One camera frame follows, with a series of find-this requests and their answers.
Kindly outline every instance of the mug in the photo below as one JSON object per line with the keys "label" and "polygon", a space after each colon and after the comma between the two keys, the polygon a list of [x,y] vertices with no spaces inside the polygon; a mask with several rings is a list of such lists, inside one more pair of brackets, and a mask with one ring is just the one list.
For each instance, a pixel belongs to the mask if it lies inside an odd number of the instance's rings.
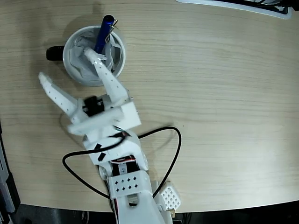
{"label": "mug", "polygon": [[[67,73],[77,82],[87,85],[87,86],[101,86],[103,85],[102,81],[100,79],[98,80],[86,80],[82,77],[78,69],[76,69],[71,63],[70,63],[70,49],[74,46],[75,41],[79,36],[81,36],[83,33],[86,33],[87,31],[92,31],[98,29],[100,30],[100,26],[88,26],[81,28],[77,30],[75,33],[73,33],[70,38],[67,40],[64,46],[53,46],[47,49],[46,52],[46,58],[49,61],[63,61],[65,70]],[[120,62],[117,65],[117,67],[112,72],[115,77],[118,77],[121,73],[125,61],[126,61],[126,47],[125,42],[123,40],[123,37],[119,30],[116,28],[112,31],[111,35],[113,38],[117,41],[117,43],[120,45],[122,50],[122,56],[120,58]]]}

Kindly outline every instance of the floor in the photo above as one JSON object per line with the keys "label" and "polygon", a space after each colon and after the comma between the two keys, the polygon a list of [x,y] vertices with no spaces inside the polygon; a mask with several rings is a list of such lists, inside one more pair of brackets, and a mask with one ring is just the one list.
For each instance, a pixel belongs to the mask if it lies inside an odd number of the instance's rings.
{"label": "floor", "polygon": [[[111,220],[112,213],[87,212],[43,208],[29,205],[21,205],[12,219],[14,224],[101,224],[101,220]],[[183,214],[178,213],[174,224],[181,223]],[[185,218],[184,224],[298,224],[299,201],[264,206],[258,208],[196,212],[191,214],[190,222]]]}

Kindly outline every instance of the robotic arm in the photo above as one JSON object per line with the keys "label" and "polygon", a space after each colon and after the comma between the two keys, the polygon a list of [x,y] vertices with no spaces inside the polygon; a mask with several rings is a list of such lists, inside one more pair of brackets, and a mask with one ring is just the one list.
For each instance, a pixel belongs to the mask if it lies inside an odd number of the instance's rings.
{"label": "robotic arm", "polygon": [[107,93],[75,99],[53,84],[44,73],[39,74],[46,94],[70,118],[68,131],[84,136],[86,150],[108,147],[119,142],[119,134],[126,139],[107,151],[89,154],[99,166],[101,178],[108,183],[110,198],[119,224],[171,224],[171,213],[166,210],[164,197],[153,192],[157,181],[150,181],[148,162],[141,150],[138,136],[130,128],[141,124],[138,112],[126,88],[103,64],[99,54],[91,48],[85,56],[94,65]]}

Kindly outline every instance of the pen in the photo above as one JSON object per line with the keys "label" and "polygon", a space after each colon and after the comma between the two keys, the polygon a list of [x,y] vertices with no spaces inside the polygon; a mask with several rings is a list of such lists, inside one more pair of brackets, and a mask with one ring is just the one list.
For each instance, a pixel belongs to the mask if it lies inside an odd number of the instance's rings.
{"label": "pen", "polygon": [[94,51],[98,54],[101,54],[106,42],[109,39],[109,35],[114,29],[114,25],[117,23],[117,20],[114,19],[112,15],[105,15],[103,22],[97,37],[97,42],[94,47]]}

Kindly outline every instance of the wooden table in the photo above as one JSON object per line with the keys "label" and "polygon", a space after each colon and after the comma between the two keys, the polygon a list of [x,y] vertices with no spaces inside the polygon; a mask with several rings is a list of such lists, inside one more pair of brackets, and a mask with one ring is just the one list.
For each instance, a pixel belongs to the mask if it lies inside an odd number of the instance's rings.
{"label": "wooden table", "polygon": [[[120,80],[140,113],[135,131],[171,124],[182,132],[170,175],[179,212],[299,200],[299,14],[286,21],[174,0],[4,0],[0,119],[22,203],[110,211],[63,167],[81,138],[66,133],[69,120],[37,78],[44,71],[75,97],[103,94],[72,81],[45,51],[105,14],[119,19],[128,44]],[[176,146],[168,131],[142,140],[152,179],[162,179]],[[69,163],[105,190],[88,156]]]}

